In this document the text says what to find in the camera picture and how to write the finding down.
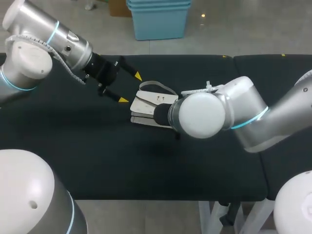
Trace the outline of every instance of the concrete floor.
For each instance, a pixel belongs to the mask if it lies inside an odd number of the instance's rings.
[[[136,41],[132,19],[109,16],[106,3],[84,10],[84,0],[32,0],[89,40],[97,53],[311,54],[312,1],[193,0],[185,38]],[[11,0],[0,1],[0,20]],[[8,34],[0,29],[0,52]],[[197,202],[78,201],[90,234],[200,234]],[[232,229],[224,230],[226,234]]]

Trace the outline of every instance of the blue plastic bin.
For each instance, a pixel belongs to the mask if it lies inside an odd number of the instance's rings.
[[[128,5],[132,11],[136,39],[182,38],[190,6],[133,8]]]
[[[132,2],[170,2],[175,0],[131,0]]]
[[[152,2],[133,2],[132,0],[128,0],[127,1],[127,5],[132,7],[132,8],[137,8],[137,7],[147,7],[147,8],[151,8],[151,7],[172,7],[172,6],[185,6],[190,4],[191,1],[187,0],[187,1],[167,1],[167,2],[157,2],[157,1],[152,1]]]

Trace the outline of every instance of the cable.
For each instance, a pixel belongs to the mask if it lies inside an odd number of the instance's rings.
[[[76,76],[71,69],[67,66],[66,62],[63,60],[63,58],[58,54],[58,52],[51,47],[49,44],[47,44],[46,42],[37,39],[37,38],[33,38],[31,36],[26,36],[26,35],[13,35],[10,36],[9,38],[7,38],[5,40],[5,45],[6,45],[6,52],[8,54],[8,48],[10,48],[9,46],[7,46],[8,43],[12,43],[14,41],[17,40],[22,40],[22,41],[30,41],[32,43],[35,43],[38,47],[40,47],[41,49],[49,52],[49,53],[53,53],[54,56],[56,57],[57,60],[60,61],[60,63],[62,64],[62,66],[65,68],[65,70],[71,75],[71,77],[73,77],[75,80],[77,80],[79,83],[81,84],[86,84],[81,78],[79,78],[78,76]]]

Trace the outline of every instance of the cardboard box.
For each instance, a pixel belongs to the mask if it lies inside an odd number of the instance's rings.
[[[126,0],[109,0],[108,5],[111,16],[132,17],[131,11],[127,7]]]

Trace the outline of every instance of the black mat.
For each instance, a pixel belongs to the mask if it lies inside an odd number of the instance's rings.
[[[144,80],[177,91],[237,77],[229,57],[127,59]],[[112,90],[133,100],[138,85],[121,72]],[[259,201],[267,196],[259,156],[244,152],[231,132],[206,141],[176,140],[172,131],[132,124],[129,104],[98,97],[94,81],[80,85],[57,63],[29,99],[0,113],[0,148],[40,155],[75,199]]]
[[[248,76],[270,106],[312,69],[311,55],[262,55],[235,57],[241,76]],[[299,132],[261,153],[269,184],[268,199],[293,176],[312,170],[312,129]]]

